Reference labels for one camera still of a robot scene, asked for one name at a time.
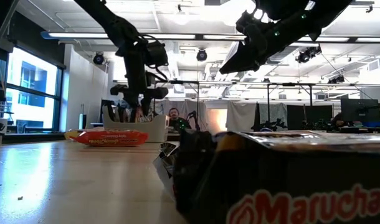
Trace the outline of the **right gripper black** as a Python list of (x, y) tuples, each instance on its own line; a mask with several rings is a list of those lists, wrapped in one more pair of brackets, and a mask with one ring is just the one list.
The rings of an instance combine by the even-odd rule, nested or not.
[(262, 22), (252, 14), (243, 12), (236, 29), (245, 35), (244, 43), (237, 43), (220, 68), (221, 73), (257, 71), (267, 57), (298, 41), (311, 32), (315, 19), (313, 11), (297, 11), (278, 22)]

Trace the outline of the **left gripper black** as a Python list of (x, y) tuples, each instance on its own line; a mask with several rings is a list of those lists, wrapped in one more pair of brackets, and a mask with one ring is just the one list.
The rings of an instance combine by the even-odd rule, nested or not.
[(146, 67), (157, 70), (160, 66), (168, 65), (165, 45), (161, 42), (128, 42), (118, 49), (116, 55), (124, 60), (127, 84), (117, 84), (111, 87), (110, 93), (112, 95), (123, 94), (131, 110), (129, 122), (135, 122), (139, 95), (144, 96), (144, 99), (141, 100), (141, 109), (143, 115), (148, 116), (151, 99), (163, 99), (168, 94), (168, 89), (165, 87), (150, 87), (153, 78), (165, 82), (166, 76), (158, 77), (145, 70)]

